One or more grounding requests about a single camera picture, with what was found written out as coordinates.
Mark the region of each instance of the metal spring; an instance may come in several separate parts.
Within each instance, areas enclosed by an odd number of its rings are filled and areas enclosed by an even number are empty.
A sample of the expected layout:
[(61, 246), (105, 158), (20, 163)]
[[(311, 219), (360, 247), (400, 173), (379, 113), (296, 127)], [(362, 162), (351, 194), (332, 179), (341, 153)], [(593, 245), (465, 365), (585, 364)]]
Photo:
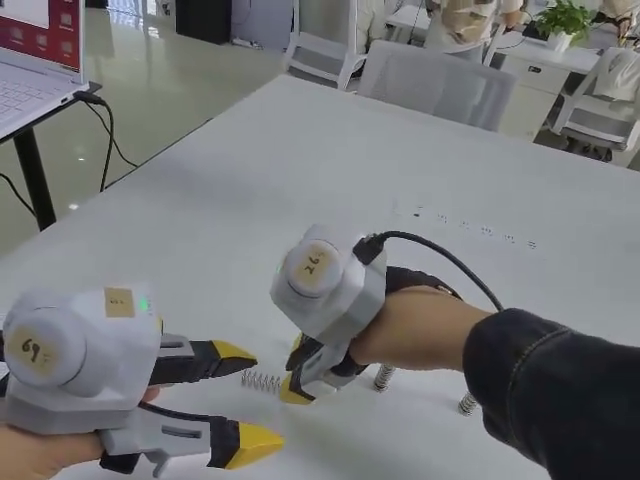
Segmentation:
[(467, 394), (460, 400), (458, 403), (458, 412), (465, 417), (470, 416), (475, 408), (478, 406), (478, 402), (471, 393), (467, 392)]
[(391, 377), (395, 371), (396, 367), (392, 367), (391, 365), (382, 365), (380, 370), (378, 370), (376, 378), (373, 379), (373, 389), (380, 393), (386, 391), (389, 388), (389, 382), (391, 381)]
[(245, 370), (242, 372), (240, 385), (277, 395), (280, 393), (282, 379), (276, 375), (269, 375), (268, 373), (258, 372), (257, 370)]

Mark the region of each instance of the tan label sticker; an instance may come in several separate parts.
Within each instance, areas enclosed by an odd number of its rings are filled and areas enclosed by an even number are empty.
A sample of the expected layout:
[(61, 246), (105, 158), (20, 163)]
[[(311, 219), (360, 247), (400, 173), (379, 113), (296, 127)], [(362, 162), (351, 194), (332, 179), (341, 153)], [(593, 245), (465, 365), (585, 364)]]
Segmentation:
[(58, 361), (53, 345), (25, 327), (18, 327), (13, 331), (7, 343), (7, 350), (13, 357), (44, 377), (51, 374)]
[(133, 306), (133, 292), (128, 288), (105, 288), (104, 309), (107, 312), (107, 318), (135, 317), (136, 310)]
[(315, 288), (331, 263), (331, 256), (319, 245), (311, 245), (300, 264), (296, 267), (294, 278), (298, 283)]

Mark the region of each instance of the laptop keyboard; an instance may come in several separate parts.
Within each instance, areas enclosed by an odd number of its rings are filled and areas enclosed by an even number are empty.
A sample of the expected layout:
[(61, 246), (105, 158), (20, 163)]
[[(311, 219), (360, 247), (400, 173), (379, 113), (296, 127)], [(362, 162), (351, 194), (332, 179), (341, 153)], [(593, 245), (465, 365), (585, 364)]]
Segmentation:
[(0, 80), (0, 122), (42, 105), (55, 93), (24, 82)]

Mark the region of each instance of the person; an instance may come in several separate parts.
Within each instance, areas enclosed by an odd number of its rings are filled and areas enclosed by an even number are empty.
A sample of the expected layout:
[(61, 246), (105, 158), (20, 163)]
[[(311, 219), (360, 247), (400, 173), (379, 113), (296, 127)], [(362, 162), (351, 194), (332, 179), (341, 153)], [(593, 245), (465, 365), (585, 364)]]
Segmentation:
[(425, 48), (481, 63), (496, 14), (500, 11), (506, 27), (513, 28), (523, 0), (428, 0), (427, 5), (432, 13)]
[[(423, 272), (390, 267), (387, 293), (350, 346), (357, 363), (463, 372), (489, 434), (554, 480), (615, 480), (638, 472), (640, 349), (522, 310), (490, 314)], [(5, 428), (0, 480), (46, 480), (99, 458), (101, 450), (95, 435), (43, 438)]]
[(603, 0), (592, 23), (610, 23), (616, 27), (618, 40), (632, 27), (638, 5), (634, 0)]
[(386, 36), (386, 7), (384, 0), (358, 0), (356, 48), (367, 53), (374, 40)]

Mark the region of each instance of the black box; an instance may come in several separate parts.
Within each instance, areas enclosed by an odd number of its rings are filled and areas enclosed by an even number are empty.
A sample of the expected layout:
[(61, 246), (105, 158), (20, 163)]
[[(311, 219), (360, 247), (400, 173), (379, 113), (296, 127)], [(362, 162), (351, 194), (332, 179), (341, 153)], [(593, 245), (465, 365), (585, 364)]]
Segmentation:
[(107, 8), (107, 0), (87, 0), (87, 8)]
[(205, 42), (231, 40), (232, 0), (176, 0), (176, 32)]

